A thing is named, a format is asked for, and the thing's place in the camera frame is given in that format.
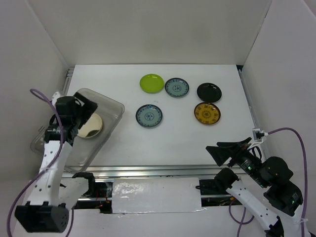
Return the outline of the cream plate with flower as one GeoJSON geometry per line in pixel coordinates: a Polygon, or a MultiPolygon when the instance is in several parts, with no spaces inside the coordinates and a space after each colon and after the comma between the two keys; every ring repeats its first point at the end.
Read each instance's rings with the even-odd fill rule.
{"type": "Polygon", "coordinates": [[[80,138],[92,138],[101,132],[103,128],[102,118],[93,113],[89,120],[78,130],[78,137],[80,138]]]}

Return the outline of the yellow brown patterned plate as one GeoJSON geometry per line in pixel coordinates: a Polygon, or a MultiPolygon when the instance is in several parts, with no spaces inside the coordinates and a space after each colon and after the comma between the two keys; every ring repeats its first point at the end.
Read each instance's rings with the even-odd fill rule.
{"type": "Polygon", "coordinates": [[[221,112],[214,104],[202,102],[195,106],[194,116],[204,125],[214,125],[220,120],[221,112]]]}

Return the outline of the black plate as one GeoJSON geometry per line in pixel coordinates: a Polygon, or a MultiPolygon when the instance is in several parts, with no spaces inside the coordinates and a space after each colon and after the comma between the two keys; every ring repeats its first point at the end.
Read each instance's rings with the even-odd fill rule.
{"type": "Polygon", "coordinates": [[[202,83],[197,88],[198,97],[207,103],[215,103],[222,97],[221,89],[213,83],[202,83]]]}

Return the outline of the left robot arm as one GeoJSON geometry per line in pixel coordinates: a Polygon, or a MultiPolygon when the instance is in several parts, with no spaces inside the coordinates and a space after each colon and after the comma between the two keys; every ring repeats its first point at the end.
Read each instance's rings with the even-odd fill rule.
{"type": "Polygon", "coordinates": [[[44,153],[39,173],[13,202],[7,223],[15,216],[28,233],[63,233],[72,228],[73,207],[77,200],[97,193],[92,173],[76,173],[67,186],[61,181],[78,131],[98,105],[78,92],[73,96],[55,93],[52,99],[36,89],[30,92],[45,101],[54,114],[44,133],[44,153]]]}

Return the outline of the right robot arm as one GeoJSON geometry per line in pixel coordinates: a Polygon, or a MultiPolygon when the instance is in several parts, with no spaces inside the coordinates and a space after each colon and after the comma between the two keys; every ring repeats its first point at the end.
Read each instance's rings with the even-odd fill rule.
{"type": "Polygon", "coordinates": [[[215,176],[216,190],[235,197],[259,222],[267,237],[312,236],[301,217],[304,210],[302,192],[290,180],[293,172],[282,158],[269,157],[261,161],[250,152],[250,140],[218,142],[216,146],[206,147],[218,166],[227,164],[215,176]],[[263,196],[276,211],[268,209],[248,190],[231,170],[234,165],[266,189],[263,196]]]}

